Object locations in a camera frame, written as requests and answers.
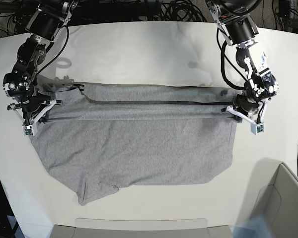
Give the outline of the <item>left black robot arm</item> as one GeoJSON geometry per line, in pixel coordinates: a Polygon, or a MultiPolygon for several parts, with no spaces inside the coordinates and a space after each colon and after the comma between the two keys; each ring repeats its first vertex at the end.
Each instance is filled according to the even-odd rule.
{"type": "Polygon", "coordinates": [[[220,45],[221,74],[231,88],[241,91],[223,111],[236,119],[244,119],[251,125],[255,135],[264,132],[264,114],[267,103],[276,96],[279,85],[272,74],[261,45],[255,36],[258,29],[251,12],[260,4],[259,0],[208,0],[207,7],[217,25],[217,34],[225,38],[220,45]],[[241,75],[245,83],[237,86],[228,80],[225,73],[227,46],[236,47],[236,62],[244,70],[241,75]]]}

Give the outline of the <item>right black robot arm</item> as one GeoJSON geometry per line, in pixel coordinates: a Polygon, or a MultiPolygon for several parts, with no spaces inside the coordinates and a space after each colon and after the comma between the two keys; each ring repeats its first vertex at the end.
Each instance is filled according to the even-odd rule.
{"type": "Polygon", "coordinates": [[[41,94],[37,77],[42,72],[38,66],[45,60],[58,32],[68,28],[76,0],[40,0],[33,16],[26,25],[31,34],[17,52],[17,61],[10,73],[3,78],[3,90],[16,102],[7,106],[22,120],[25,135],[34,136],[38,124],[47,120],[48,111],[61,100],[41,94]]]}

